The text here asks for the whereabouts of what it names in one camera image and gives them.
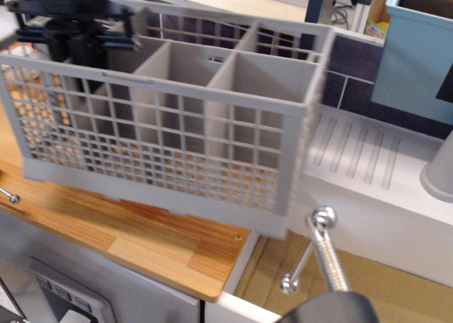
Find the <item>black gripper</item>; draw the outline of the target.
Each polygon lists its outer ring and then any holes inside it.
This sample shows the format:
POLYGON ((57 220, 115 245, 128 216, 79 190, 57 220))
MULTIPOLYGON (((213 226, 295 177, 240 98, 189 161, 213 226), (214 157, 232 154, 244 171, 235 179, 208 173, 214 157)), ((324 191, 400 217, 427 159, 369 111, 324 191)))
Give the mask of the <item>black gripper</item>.
MULTIPOLYGON (((4 0, 18 21, 19 41, 46 44, 57 62, 71 59, 92 69, 108 69, 106 51, 136 50, 133 12, 111 0, 4 0)), ((87 79, 93 94, 103 83, 87 79)))

